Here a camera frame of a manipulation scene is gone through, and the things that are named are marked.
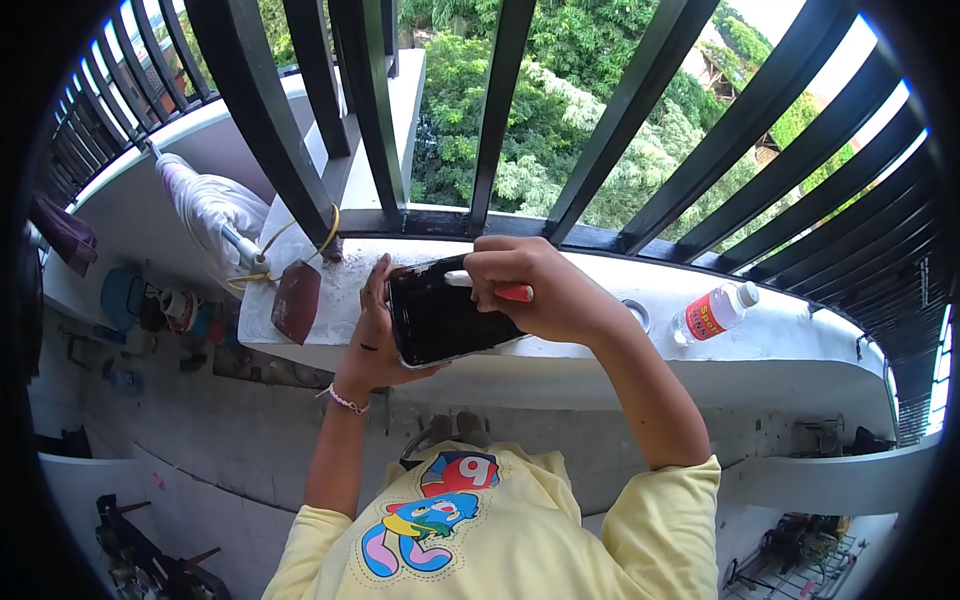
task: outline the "balcony railing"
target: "balcony railing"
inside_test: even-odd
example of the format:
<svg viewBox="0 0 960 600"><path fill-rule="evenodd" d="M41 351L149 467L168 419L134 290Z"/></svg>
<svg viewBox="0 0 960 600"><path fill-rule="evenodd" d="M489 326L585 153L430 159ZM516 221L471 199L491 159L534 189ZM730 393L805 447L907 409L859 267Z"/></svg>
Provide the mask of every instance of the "balcony railing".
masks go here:
<svg viewBox="0 0 960 600"><path fill-rule="evenodd" d="M901 419L925 414L950 281L944 256L946 235L938 218L942 203L948 200L940 189L942 178L932 159L932 142L924 142L855 204L796 239L877 180L914 143L924 123L909 103L862 151L782 214L729 250L709 251L824 164L877 112L901 78L882 49L875 49L813 123L725 204L678 242L658 238L770 130L806 88L856 18L851 4L807 0L736 102L620 231L588 227L578 221L681 66L717 1L660 3L545 220L490 213L494 177L535 4L535 0L510 0L499 7L472 194L469 209L462 212L411 209L404 198L387 93L387 77L399 68L395 60L396 0L328 0L332 31L327 30L323 3L284 2L300 72L329 155L321 173L306 152L283 94L256 1L186 0L200 48L234 122L314 243L322 243L333 226L333 206L342 199L346 174L362 137L380 208L345 209L337 229L341 237L462 241L490 233L541 235L565 251L750 279L810 300L811 311L829 307L863 328L868 341L878 343L890 360L899 388ZM162 6L166 7L163 15L168 28L179 31L170 0ZM142 19L143 15L137 19L141 35L153 38ZM340 58L343 102L333 70L330 36ZM98 32L98 41L104 48L103 32ZM196 84L188 49L176 36L174 45L181 58L187 55L184 69ZM132 60L131 49L121 49L134 84L120 76L119 64L108 67L113 84L131 108L137 107L136 127L115 131L110 119L101 114L104 108L92 91L78 91L76 101L66 105L67 114L62 117L69 125L60 125L52 148L51 172L66 195L75 193L97 168L158 123L172 118L171 114L214 97L201 91L198 99L184 98L166 73L160 77L163 89L176 105L174 111L167 110L147 93L149 78L140 63ZM151 51L153 64L162 66L162 60L153 60L153 52L156 48ZM94 83L106 89L102 79ZM145 103L134 97L137 89L144 93ZM110 95L103 96L109 105ZM119 116L115 107L108 107ZM117 121L126 124L123 119ZM770 254L792 240L786 248ZM903 420L901 441L915 440L920 429L911 419Z"/></svg>

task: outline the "smartphone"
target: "smartphone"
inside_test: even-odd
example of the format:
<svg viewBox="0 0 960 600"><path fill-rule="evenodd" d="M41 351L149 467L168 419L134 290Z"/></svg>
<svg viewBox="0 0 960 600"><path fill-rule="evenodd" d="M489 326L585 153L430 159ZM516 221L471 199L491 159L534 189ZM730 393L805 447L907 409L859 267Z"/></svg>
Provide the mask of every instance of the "smartphone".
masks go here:
<svg viewBox="0 0 960 600"><path fill-rule="evenodd" d="M444 273L462 271L464 256L450 256L390 273L387 289L400 362L423 369L489 350L521 338L503 313L481 313L472 288L444 282Z"/></svg>

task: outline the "person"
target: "person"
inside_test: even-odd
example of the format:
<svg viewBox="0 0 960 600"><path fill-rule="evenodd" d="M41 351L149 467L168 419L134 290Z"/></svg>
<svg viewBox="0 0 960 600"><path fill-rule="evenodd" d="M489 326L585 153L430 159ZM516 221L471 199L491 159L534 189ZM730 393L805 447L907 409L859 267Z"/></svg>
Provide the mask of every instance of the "person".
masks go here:
<svg viewBox="0 0 960 600"><path fill-rule="evenodd" d="M264 597L715 598L720 467L700 412L633 314L542 238L480 237L464 267L478 310L592 350L649 472L623 489L599 540L580 526L559 452L448 441L392 464L382 493L355 517L366 420L357 413L373 388L443 367L399 363L384 255L360 292L332 385L343 403L328 394L304 506ZM533 301L496 296L497 281L532 285Z"/></svg>

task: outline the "yellow t-shirt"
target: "yellow t-shirt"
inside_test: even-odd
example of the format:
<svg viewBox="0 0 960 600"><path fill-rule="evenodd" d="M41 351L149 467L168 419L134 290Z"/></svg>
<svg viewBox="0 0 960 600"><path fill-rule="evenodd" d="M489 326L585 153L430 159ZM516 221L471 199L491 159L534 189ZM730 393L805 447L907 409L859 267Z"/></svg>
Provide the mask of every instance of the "yellow t-shirt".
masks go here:
<svg viewBox="0 0 960 600"><path fill-rule="evenodd" d="M444 442L416 458L356 521L303 506L263 597L717 596L716 457L631 479L602 542L580 526L560 452Z"/></svg>

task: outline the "bottle label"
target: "bottle label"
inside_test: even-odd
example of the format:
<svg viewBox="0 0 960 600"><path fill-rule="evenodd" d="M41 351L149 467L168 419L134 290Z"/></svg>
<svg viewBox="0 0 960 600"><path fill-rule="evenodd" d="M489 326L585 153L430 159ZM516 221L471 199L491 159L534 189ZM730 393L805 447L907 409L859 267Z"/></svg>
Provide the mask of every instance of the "bottle label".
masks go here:
<svg viewBox="0 0 960 600"><path fill-rule="evenodd" d="M690 329L690 334L701 342L726 331L713 318L713 310L710 308L710 293L707 292L701 298L691 302L684 312L686 326Z"/></svg>

